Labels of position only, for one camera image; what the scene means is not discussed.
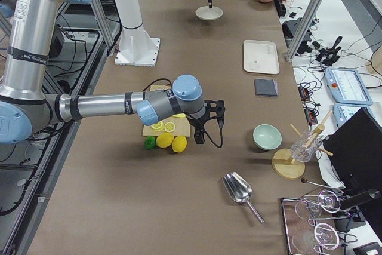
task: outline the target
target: black monitor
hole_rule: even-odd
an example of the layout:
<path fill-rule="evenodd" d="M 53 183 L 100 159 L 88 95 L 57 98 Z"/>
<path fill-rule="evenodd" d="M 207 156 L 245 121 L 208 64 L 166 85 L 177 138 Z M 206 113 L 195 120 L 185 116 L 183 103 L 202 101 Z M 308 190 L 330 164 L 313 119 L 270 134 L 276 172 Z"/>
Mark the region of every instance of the black monitor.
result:
<path fill-rule="evenodd" d="M 333 135 L 324 140 L 332 165 L 345 184 L 345 194 L 354 196 L 369 189 L 382 192 L 382 128 L 362 108 Z M 382 199 L 359 206 L 382 240 Z"/>

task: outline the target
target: white table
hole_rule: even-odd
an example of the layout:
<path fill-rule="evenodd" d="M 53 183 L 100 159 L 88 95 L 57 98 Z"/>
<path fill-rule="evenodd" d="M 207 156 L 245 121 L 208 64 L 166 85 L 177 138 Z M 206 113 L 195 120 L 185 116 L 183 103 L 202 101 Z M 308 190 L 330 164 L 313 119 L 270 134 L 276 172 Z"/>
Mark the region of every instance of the white table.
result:
<path fill-rule="evenodd" d="M 287 11 L 285 17 L 280 18 L 281 23 L 287 20 L 292 20 L 292 18 L 289 17 L 289 14 L 291 12 L 297 13 L 294 19 L 302 17 L 308 6 L 309 1 L 310 0 L 294 0 L 294 2 L 291 5 L 286 7 Z M 341 0 L 323 0 L 320 7 L 317 10 L 316 17 L 319 19 L 319 23 L 316 25 L 317 30 L 312 31 L 312 39 L 313 41 L 318 41 L 323 46 L 332 47 L 337 37 L 342 36 L 343 39 L 339 45 L 345 50 L 348 49 L 355 41 L 363 37 Z M 369 47 L 369 45 L 366 42 L 366 40 L 361 39 L 357 43 L 353 44 L 347 52 L 357 53 L 367 47 Z M 372 51 L 371 49 L 366 49 L 358 55 L 362 58 L 370 59 Z M 315 58 L 315 52 L 313 52 L 312 55 L 310 53 L 305 53 L 301 57 L 293 58 L 292 65 L 295 68 L 294 73 L 297 83 L 317 81 L 317 79 L 310 72 L 307 71 L 309 63 Z M 356 68 L 366 64 L 369 64 L 369 62 L 367 62 L 364 59 L 361 59 L 356 56 L 347 56 L 340 58 L 339 61 L 334 63 L 333 68 Z M 367 67 L 360 67 L 359 69 L 357 69 L 357 71 L 361 73 L 361 78 L 366 87 L 373 87 L 380 84 L 380 81 L 377 78 L 374 78 L 369 75 Z M 316 76 L 319 79 L 321 79 L 324 76 L 324 74 L 316 73 Z M 371 89 L 368 91 L 374 101 L 374 104 L 371 106 L 371 110 L 375 116 L 376 121 L 381 125 L 382 93 L 380 89 Z M 333 104 L 335 103 L 335 100 L 332 98 L 331 93 L 328 87 L 326 86 L 325 78 L 322 80 L 322 88 L 318 91 L 315 91 L 313 93 L 312 98 L 316 103 L 321 104 L 321 106 L 319 107 L 319 116 L 317 118 L 318 122 L 321 122 L 324 116 L 330 110 L 332 110 Z M 332 116 L 325 123 L 325 131 L 323 132 L 323 135 L 325 136 L 333 134 L 336 130 L 337 126 L 335 123 L 335 119 Z M 332 176 L 331 164 L 328 157 L 325 154 L 322 155 L 319 164 L 323 179 L 331 186 L 339 186 L 340 183 L 337 182 Z M 351 233 L 356 234 L 358 236 L 358 242 L 349 244 L 347 248 L 349 250 L 348 254 L 354 254 L 354 252 L 352 251 L 353 248 L 362 246 L 369 242 L 376 241 L 379 242 L 380 245 L 382 245 L 381 241 L 372 231 L 369 223 L 366 223 L 365 226 L 352 229 Z"/>

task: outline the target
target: white rectangular tray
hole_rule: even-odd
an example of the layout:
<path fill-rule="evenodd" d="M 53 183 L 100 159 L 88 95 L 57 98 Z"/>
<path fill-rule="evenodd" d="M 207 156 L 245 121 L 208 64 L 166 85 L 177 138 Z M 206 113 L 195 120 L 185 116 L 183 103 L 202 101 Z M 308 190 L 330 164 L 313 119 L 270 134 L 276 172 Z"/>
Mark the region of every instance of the white rectangular tray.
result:
<path fill-rule="evenodd" d="M 276 75 L 280 72 L 276 44 L 269 41 L 244 41 L 244 70 Z"/>

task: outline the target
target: mint green bowl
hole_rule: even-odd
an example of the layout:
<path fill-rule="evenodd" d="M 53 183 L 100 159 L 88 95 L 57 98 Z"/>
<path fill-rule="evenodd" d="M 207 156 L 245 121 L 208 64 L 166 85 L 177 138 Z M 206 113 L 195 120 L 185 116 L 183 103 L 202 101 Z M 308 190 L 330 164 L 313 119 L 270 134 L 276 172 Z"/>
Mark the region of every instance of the mint green bowl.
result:
<path fill-rule="evenodd" d="M 253 131 L 253 141 L 260 149 L 276 149 L 281 145 L 281 140 L 281 133 L 272 125 L 258 125 Z"/>

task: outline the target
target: brown table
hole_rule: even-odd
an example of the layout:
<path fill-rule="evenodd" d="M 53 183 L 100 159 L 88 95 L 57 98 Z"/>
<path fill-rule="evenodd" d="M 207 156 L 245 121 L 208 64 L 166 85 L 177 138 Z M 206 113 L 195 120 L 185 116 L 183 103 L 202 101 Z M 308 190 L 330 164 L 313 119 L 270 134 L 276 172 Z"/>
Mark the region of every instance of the brown table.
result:
<path fill-rule="evenodd" d="M 156 78 L 189 73 L 205 99 L 226 103 L 224 146 L 189 141 L 184 153 L 145 150 L 137 116 L 87 118 L 58 179 L 30 246 L 38 254 L 286 254 L 280 197 L 300 197 L 314 189 L 276 175 L 273 151 L 255 147 L 252 131 L 272 124 L 288 148 L 296 139 L 289 127 L 306 127 L 292 67 L 273 3 L 214 0 L 224 10 L 211 22 L 196 18 L 207 0 L 140 0 L 144 27 L 161 38 L 155 67 L 115 66 L 109 59 L 95 94 L 140 91 Z M 243 41 L 273 41 L 280 74 L 279 97 L 254 94 L 244 72 Z M 215 122 L 207 130 L 218 141 Z M 246 206 L 228 197 L 221 177 L 236 171 L 254 190 L 252 203 L 261 225 Z M 320 181 L 316 162 L 305 176 Z"/>

